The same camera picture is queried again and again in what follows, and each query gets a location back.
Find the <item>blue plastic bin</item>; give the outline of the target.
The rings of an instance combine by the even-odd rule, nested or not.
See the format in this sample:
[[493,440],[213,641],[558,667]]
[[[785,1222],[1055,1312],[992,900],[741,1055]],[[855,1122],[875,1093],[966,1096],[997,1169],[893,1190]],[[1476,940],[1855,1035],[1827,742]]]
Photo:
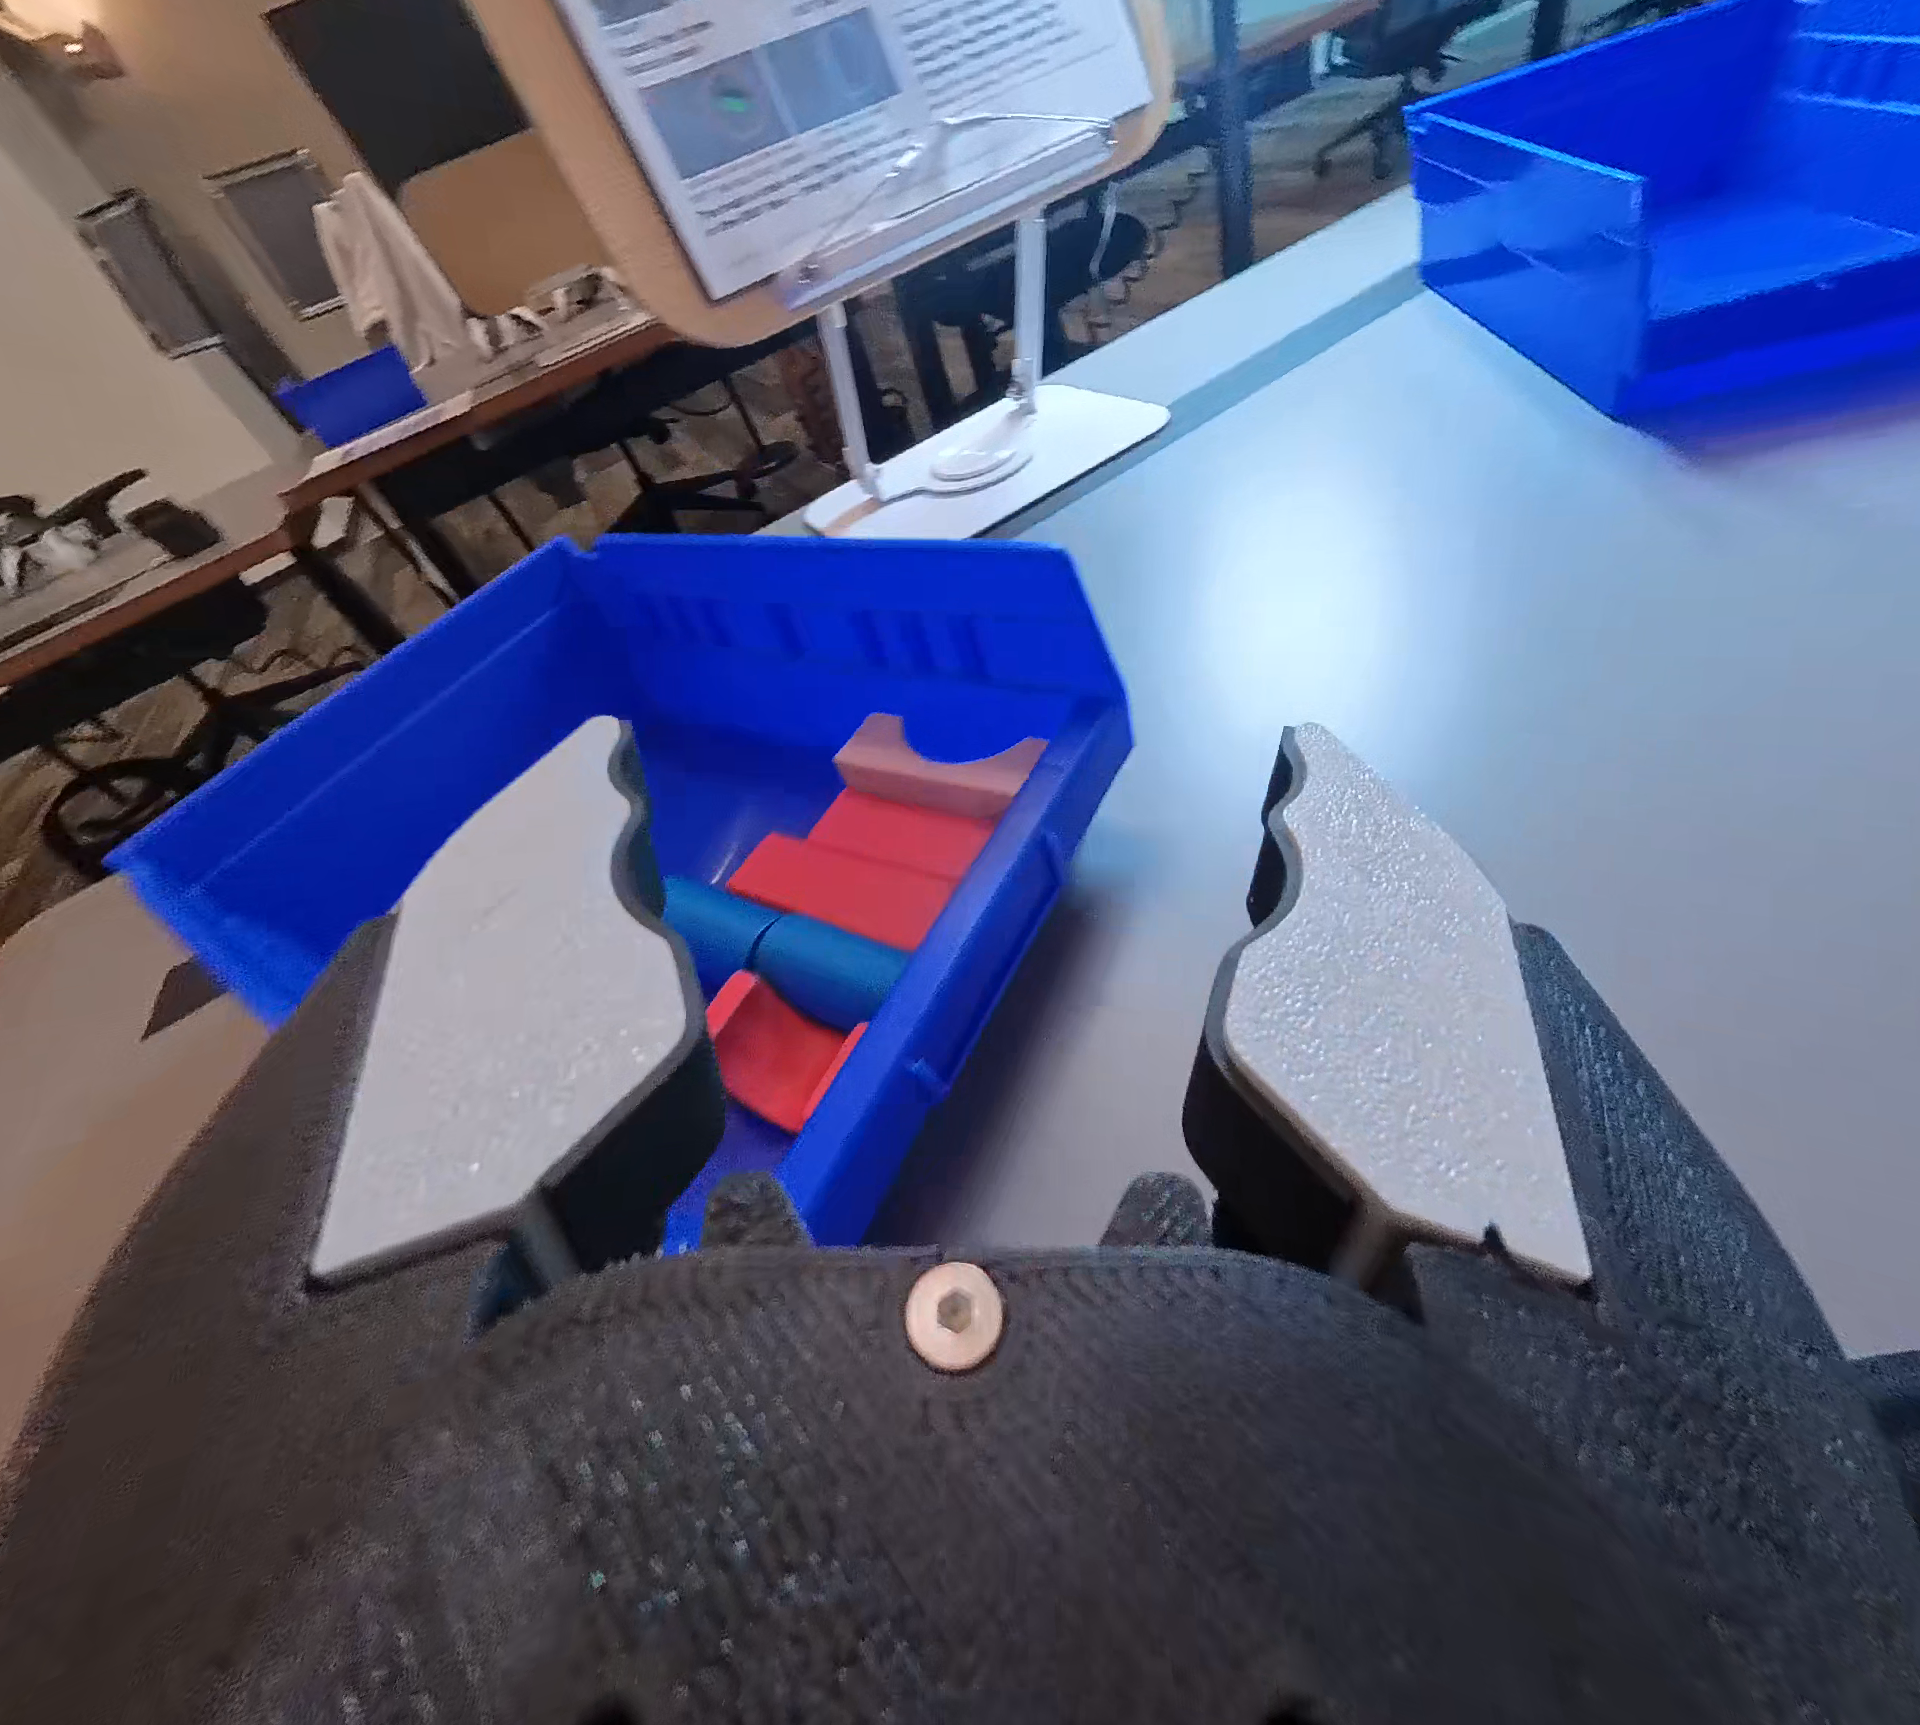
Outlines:
[[1425,286],[1608,416],[1917,355],[1918,0],[1714,0],[1405,116]]
[[1073,557],[1023,541],[608,533],[544,543],[109,854],[278,1026],[456,824],[595,714],[632,726],[664,874],[855,853],[840,750],[896,714],[931,765],[1040,742],[797,1134],[747,1110],[705,1175],[774,1173],[816,1241],[862,1243],[1062,894],[1133,747]]

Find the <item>printed instruction sheet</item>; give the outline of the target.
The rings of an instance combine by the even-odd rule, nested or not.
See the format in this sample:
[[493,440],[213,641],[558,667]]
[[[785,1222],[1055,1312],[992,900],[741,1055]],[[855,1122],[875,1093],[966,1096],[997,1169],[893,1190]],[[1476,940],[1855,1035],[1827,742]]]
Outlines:
[[1133,0],[542,0],[708,299],[932,242],[1153,96]]

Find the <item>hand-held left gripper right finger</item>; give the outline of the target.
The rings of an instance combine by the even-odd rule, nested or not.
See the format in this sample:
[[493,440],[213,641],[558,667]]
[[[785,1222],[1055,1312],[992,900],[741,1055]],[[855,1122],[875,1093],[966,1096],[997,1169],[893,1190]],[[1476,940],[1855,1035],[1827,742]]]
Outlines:
[[1186,1088],[1228,1241],[1372,1290],[1411,1247],[1588,1287],[1506,903],[1321,723],[1285,727],[1266,787]]

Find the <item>blue wooden cylinder block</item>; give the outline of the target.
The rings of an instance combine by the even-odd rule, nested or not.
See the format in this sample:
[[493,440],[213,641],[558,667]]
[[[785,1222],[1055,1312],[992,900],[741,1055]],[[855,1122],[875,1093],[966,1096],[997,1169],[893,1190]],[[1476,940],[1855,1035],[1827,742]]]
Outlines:
[[772,906],[687,876],[663,879],[663,919],[684,942],[703,991],[754,970],[759,946],[785,920]]

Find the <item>teal wooden cylinder block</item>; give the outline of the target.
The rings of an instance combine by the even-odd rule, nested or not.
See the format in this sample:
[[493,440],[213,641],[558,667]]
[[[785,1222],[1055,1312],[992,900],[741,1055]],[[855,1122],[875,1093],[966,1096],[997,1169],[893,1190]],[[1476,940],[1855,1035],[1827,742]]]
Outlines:
[[794,913],[776,914],[748,956],[785,1004],[840,1030],[871,1023],[909,964],[898,946]]

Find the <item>pale wooden arch block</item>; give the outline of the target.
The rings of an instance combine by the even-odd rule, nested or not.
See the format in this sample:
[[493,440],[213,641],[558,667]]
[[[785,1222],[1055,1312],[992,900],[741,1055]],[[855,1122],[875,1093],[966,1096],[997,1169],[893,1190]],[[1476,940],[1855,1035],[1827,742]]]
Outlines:
[[896,712],[868,714],[835,752],[842,783],[862,795],[997,821],[1047,752],[1028,736],[1002,752],[940,760],[915,747]]

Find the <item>instruction sheet on stand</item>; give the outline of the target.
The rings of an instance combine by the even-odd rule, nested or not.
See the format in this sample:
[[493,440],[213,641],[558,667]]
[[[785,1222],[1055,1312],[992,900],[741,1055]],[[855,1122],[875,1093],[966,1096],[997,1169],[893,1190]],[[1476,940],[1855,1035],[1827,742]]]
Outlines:
[[[613,261],[636,299],[672,330],[705,343],[734,343],[808,317],[790,309],[774,280],[721,301],[708,299],[682,249],[675,225],[634,163],[630,145],[614,125],[608,106],[544,0],[455,0],[463,31],[473,33],[453,48],[455,92],[478,101],[480,121],[439,121],[445,144],[434,159],[449,163],[469,145],[513,144],[493,174],[493,189],[469,177],[463,201],[501,201],[523,225],[534,223],[540,207],[558,207],[565,223],[581,223],[581,237],[555,244],[561,264],[579,253]],[[1130,153],[1144,152],[1165,125],[1173,100],[1173,51],[1161,0],[1133,0],[1146,44],[1153,79],[1150,101],[1117,123],[1117,152],[1092,177],[1115,175]]]

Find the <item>framed marker tag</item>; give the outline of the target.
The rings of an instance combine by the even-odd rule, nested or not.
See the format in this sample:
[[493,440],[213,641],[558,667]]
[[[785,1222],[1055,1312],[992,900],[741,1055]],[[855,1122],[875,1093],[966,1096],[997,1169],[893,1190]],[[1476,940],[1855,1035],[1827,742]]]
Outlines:
[[296,319],[345,306],[317,225],[317,207],[331,199],[332,186],[309,147],[295,145],[204,174],[202,188]]
[[128,188],[77,213],[77,232],[154,348],[191,357],[226,346],[152,199]]

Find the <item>small blue bin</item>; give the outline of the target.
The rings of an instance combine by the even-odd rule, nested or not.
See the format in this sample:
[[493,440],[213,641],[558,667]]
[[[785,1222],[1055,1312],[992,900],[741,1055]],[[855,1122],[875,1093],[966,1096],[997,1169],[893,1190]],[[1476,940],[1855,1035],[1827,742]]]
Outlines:
[[327,448],[345,445],[429,409],[429,397],[394,343],[383,343],[317,375],[285,375],[273,396],[301,430]]

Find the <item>red wooden arch block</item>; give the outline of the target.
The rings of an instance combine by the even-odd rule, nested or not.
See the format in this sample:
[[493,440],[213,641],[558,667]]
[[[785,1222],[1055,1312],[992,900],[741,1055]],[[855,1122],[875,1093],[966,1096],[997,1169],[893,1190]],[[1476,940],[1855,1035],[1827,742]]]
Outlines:
[[732,1101],[794,1136],[805,1130],[868,1024],[862,1021],[842,1030],[815,1021],[787,1003],[769,981],[737,970],[708,1003],[706,1030]]

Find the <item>wooden office desk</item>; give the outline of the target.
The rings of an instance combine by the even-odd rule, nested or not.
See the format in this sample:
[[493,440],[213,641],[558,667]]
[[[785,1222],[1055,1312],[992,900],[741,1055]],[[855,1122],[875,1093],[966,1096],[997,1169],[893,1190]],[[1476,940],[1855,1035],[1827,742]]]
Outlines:
[[659,317],[607,322],[585,338],[544,346],[534,361],[406,414],[346,445],[322,450],[301,471],[267,468],[204,493],[216,543],[191,560],[165,560],[132,572],[119,583],[79,574],[66,616],[14,633],[19,607],[5,607],[3,683],[14,685],[77,651],[152,620],[168,607],[238,580],[276,557],[291,557],[325,602],[375,656],[392,651],[405,633],[372,595],[325,555],[318,514],[328,498],[366,489],[381,475],[421,462],[478,430],[533,412],[595,375],[630,367],[676,331]]
[[1328,0],[1265,19],[1249,31],[1226,24],[1226,45],[1211,60],[1189,60],[1175,71],[1173,110],[1149,152],[1130,163],[1149,170],[1179,153],[1207,149],[1213,159],[1218,264],[1224,275],[1249,270],[1254,249],[1254,175],[1251,128],[1254,98],[1266,90],[1271,65],[1291,60],[1330,31],[1369,24],[1384,0]]

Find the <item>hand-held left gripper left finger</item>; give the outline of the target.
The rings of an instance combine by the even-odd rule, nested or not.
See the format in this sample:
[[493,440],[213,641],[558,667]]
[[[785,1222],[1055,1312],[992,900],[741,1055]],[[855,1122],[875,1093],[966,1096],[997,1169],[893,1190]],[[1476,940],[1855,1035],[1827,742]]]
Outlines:
[[664,916],[629,722],[579,722],[474,810],[387,920],[310,1280],[473,1243],[538,1287],[661,1254],[719,1146],[708,1003]]

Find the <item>white cloth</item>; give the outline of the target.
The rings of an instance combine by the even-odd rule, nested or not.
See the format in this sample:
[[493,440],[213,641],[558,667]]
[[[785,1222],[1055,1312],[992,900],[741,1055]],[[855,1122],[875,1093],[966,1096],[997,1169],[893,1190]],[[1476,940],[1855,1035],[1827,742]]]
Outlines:
[[465,299],[371,174],[349,172],[310,213],[363,341],[392,343],[408,369],[477,360]]

